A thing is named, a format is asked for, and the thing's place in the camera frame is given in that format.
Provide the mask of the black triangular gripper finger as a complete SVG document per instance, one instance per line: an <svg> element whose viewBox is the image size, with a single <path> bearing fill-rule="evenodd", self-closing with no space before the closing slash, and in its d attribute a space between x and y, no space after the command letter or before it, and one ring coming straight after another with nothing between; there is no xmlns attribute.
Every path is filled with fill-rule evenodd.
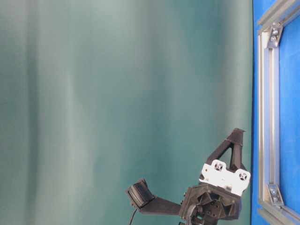
<svg viewBox="0 0 300 225"><path fill-rule="evenodd" d="M244 130L235 128L210 154L206 160L206 164L211 165L213 160L220 159L228 149L232 149L229 171L236 171L238 169L246 170L242 163L243 133Z"/></svg>

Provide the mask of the black gripper body white carriages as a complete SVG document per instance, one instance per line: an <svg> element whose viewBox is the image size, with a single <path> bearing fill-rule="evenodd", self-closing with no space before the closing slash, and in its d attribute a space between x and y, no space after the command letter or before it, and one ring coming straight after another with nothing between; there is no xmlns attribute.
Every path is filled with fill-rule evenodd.
<svg viewBox="0 0 300 225"><path fill-rule="evenodd" d="M187 225L216 225L218 220L237 219L241 196L248 188L250 172L227 170L226 163L213 160L203 165L199 184L189 187L180 208Z"/></svg>

